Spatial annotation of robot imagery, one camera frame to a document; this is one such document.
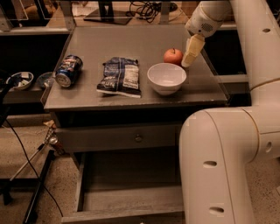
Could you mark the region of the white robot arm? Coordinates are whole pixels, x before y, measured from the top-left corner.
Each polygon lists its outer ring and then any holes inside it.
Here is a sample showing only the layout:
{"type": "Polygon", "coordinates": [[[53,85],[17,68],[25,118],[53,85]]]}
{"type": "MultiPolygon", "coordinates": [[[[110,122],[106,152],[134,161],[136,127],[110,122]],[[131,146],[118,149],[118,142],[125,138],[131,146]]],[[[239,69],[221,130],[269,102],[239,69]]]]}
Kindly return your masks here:
{"type": "Polygon", "coordinates": [[[186,224],[255,224],[245,166],[280,151],[280,30],[266,0],[202,1],[185,27],[192,34],[182,61],[188,67],[208,37],[234,15],[251,104],[190,115],[179,138],[186,224]]]}

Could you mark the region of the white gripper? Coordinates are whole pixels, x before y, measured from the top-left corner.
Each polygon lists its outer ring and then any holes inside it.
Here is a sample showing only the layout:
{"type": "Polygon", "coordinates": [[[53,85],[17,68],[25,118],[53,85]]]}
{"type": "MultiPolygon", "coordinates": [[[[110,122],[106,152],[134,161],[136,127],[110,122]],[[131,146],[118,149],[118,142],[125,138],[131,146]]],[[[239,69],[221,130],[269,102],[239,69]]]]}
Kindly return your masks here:
{"type": "Polygon", "coordinates": [[[201,1],[198,4],[185,24],[185,28],[194,35],[186,41],[182,67],[189,67],[196,60],[204,47],[205,38],[212,36],[221,27],[231,10],[228,0],[201,1]]]}

